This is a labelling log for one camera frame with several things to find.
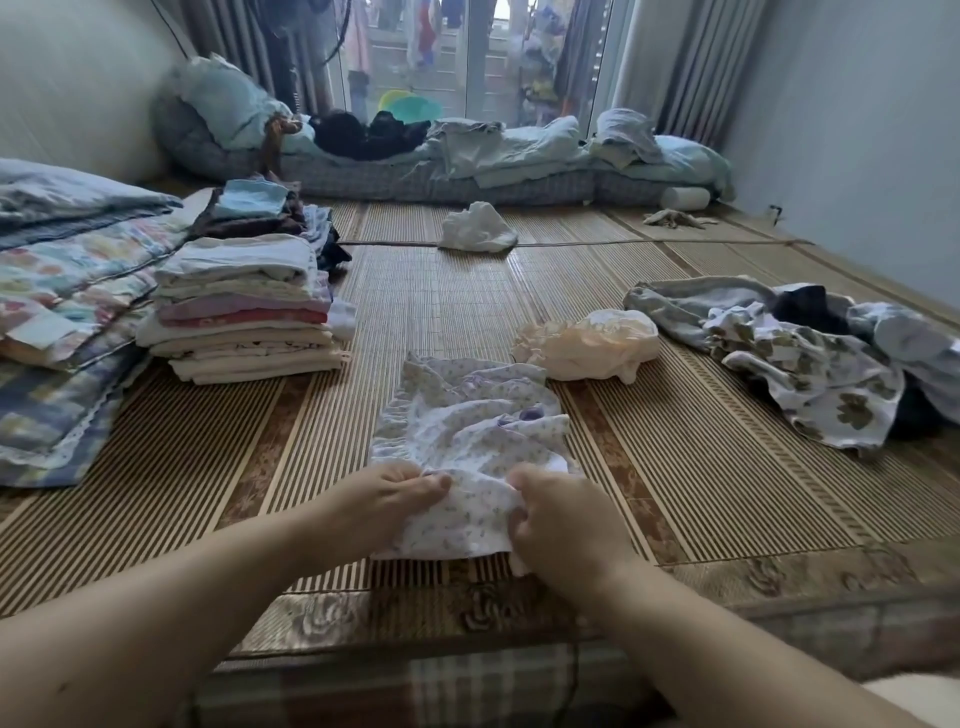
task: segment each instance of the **stack of folded clothes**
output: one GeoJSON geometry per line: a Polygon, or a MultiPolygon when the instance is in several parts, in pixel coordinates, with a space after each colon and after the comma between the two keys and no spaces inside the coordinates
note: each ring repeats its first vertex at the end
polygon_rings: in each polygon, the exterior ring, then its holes
{"type": "Polygon", "coordinates": [[[222,384],[340,369],[353,306],[330,295],[327,272],[303,237],[202,237],[156,273],[155,310],[136,341],[170,359],[177,376],[222,384]]]}

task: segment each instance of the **glass door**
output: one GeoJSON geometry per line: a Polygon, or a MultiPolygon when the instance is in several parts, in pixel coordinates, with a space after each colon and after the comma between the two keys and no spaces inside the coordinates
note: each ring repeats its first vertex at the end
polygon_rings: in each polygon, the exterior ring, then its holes
{"type": "MultiPolygon", "coordinates": [[[[361,121],[381,109],[509,127],[573,114],[586,135],[608,35],[622,35],[608,28],[634,1],[353,0],[334,103],[361,121]]],[[[347,3],[334,4],[339,22],[347,3]]]]}

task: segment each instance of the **white floral fabric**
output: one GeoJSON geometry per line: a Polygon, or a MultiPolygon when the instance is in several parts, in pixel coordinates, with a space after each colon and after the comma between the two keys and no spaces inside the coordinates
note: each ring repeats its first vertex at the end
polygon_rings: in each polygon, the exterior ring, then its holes
{"type": "Polygon", "coordinates": [[[380,413],[373,463],[411,460],[449,473],[450,494],[411,519],[380,559],[463,559],[510,551],[507,518],[521,505],[505,480],[519,463],[569,472],[569,418],[528,364],[407,355],[380,413]]]}

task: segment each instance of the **white cloth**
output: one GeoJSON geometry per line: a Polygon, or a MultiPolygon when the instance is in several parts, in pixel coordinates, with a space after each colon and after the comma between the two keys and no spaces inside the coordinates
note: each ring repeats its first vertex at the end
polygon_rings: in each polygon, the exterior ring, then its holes
{"type": "Polygon", "coordinates": [[[235,279],[302,284],[316,276],[316,253],[310,244],[296,235],[273,233],[191,240],[157,269],[156,283],[161,289],[235,279]]]}
{"type": "Polygon", "coordinates": [[[597,118],[597,133],[587,149],[617,169],[637,161],[663,164],[663,150],[654,136],[654,123],[633,109],[607,109],[597,118]]]}
{"type": "Polygon", "coordinates": [[[463,212],[451,212],[443,232],[441,248],[470,253],[501,253],[517,241],[516,232],[490,203],[473,203],[463,212]]]}
{"type": "Polygon", "coordinates": [[[522,500],[507,473],[523,462],[569,470],[569,419],[545,382],[546,371],[528,364],[407,355],[399,387],[377,420],[370,460],[410,460],[449,473],[453,486],[373,558],[463,559],[511,550],[507,518],[522,500]]]}
{"type": "Polygon", "coordinates": [[[232,375],[244,372],[273,372],[289,367],[302,367],[302,372],[340,369],[349,360],[349,353],[340,349],[305,352],[272,353],[267,356],[217,356],[211,359],[171,359],[170,366],[182,381],[197,376],[232,375]]]}
{"type": "MultiPolygon", "coordinates": [[[[246,321],[239,324],[227,324],[221,327],[166,327],[156,316],[156,311],[151,311],[140,322],[136,329],[136,344],[140,347],[150,348],[166,341],[176,339],[197,338],[199,336],[209,336],[217,333],[233,333],[235,331],[249,331],[261,328],[275,328],[277,330],[299,330],[304,328],[316,331],[330,331],[327,324],[305,324],[301,321],[271,321],[269,326],[263,321],[246,321]]],[[[252,336],[248,341],[256,341],[252,336]]]]}
{"type": "Polygon", "coordinates": [[[334,338],[349,341],[357,331],[357,307],[343,299],[334,299],[326,312],[326,327],[334,338]]]}
{"type": "Polygon", "coordinates": [[[560,381],[609,379],[636,381],[640,363],[660,355],[657,325],[639,311],[606,308],[576,323],[548,321],[520,329],[514,359],[543,367],[560,381]]]}
{"type": "Polygon", "coordinates": [[[222,331],[219,333],[200,333],[194,336],[185,336],[181,339],[153,344],[150,353],[153,356],[185,356],[191,352],[212,349],[214,347],[228,347],[240,344],[251,346],[271,344],[317,344],[330,346],[333,334],[320,328],[243,328],[238,331],[222,331]]]}

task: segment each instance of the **forearm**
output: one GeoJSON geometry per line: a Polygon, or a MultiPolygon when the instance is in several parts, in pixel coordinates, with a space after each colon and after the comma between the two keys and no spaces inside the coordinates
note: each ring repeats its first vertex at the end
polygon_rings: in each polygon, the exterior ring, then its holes
{"type": "Polygon", "coordinates": [[[593,617],[690,728],[924,724],[646,564],[593,617]]]}
{"type": "Polygon", "coordinates": [[[5,722],[160,723],[295,578],[287,526],[231,526],[0,622],[5,722]]]}

